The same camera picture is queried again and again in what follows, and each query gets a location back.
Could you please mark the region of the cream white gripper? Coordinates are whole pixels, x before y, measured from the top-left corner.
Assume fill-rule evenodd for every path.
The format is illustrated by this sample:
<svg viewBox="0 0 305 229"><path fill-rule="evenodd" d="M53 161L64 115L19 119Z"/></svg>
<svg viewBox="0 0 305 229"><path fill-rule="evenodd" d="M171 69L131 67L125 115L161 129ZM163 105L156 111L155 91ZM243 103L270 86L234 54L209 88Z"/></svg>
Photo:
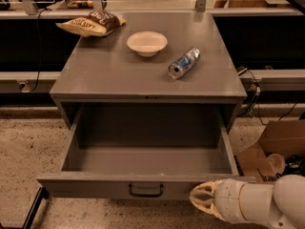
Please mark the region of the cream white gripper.
<svg viewBox="0 0 305 229"><path fill-rule="evenodd" d="M229 223L245 223L240 207L240 194L245 185L245 182L231 178L208 181L194 187L189 199L204 213Z"/></svg>

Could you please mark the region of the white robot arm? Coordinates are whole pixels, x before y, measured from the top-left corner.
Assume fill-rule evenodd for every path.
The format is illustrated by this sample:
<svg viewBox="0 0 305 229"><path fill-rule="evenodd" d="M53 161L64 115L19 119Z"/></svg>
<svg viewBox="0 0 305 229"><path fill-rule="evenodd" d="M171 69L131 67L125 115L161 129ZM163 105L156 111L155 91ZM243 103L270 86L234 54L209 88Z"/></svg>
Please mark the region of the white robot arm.
<svg viewBox="0 0 305 229"><path fill-rule="evenodd" d="M190 202L198 210L231 224L254 223L268 229L305 229L305 177L287 175L273 184L220 179L197 185Z"/></svg>

